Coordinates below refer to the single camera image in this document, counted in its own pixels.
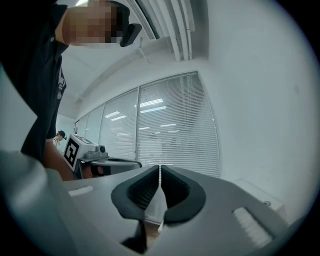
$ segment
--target black t-shirt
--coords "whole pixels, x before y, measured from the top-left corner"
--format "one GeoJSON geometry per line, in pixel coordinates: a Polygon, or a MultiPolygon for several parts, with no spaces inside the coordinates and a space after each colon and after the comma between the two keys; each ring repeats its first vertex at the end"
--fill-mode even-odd
{"type": "Polygon", "coordinates": [[[61,54],[67,45],[55,37],[66,9],[66,5],[47,2],[37,8],[11,11],[2,31],[0,60],[4,70],[37,115],[21,152],[41,162],[46,139],[56,136],[58,108],[66,89],[61,54]]]}

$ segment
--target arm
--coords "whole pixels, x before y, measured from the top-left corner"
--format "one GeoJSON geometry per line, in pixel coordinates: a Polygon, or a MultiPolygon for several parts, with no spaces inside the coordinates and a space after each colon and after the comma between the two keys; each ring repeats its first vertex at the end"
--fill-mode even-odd
{"type": "Polygon", "coordinates": [[[51,140],[47,140],[45,143],[42,164],[45,168],[57,170],[63,181],[72,181],[75,179],[73,171],[51,140]]]}

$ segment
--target air vent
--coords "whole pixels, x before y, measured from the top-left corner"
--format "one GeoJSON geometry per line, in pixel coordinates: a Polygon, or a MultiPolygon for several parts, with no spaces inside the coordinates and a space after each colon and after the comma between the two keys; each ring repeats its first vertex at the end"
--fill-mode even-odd
{"type": "Polygon", "coordinates": [[[244,207],[235,209],[233,215],[255,247],[262,248],[272,241],[271,235],[244,207]]]}
{"type": "Polygon", "coordinates": [[[146,35],[150,40],[156,40],[156,36],[154,32],[152,31],[144,13],[138,6],[135,0],[126,0],[128,5],[131,7],[132,11],[134,12],[136,18],[139,20],[140,24],[142,25],[142,28],[144,29],[146,35]]]}

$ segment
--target white venetian blind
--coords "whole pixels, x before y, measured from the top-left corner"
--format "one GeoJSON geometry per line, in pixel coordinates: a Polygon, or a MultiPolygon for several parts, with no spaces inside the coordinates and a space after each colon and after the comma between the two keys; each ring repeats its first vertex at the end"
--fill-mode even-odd
{"type": "Polygon", "coordinates": [[[96,144],[99,143],[99,132],[101,118],[104,111],[104,104],[98,106],[88,114],[88,119],[85,127],[84,137],[96,144]]]}
{"type": "Polygon", "coordinates": [[[217,131],[196,72],[140,87],[137,160],[220,176],[217,131]]]}
{"type": "Polygon", "coordinates": [[[99,144],[111,157],[136,158],[137,92],[131,90],[105,103],[99,144]]]}

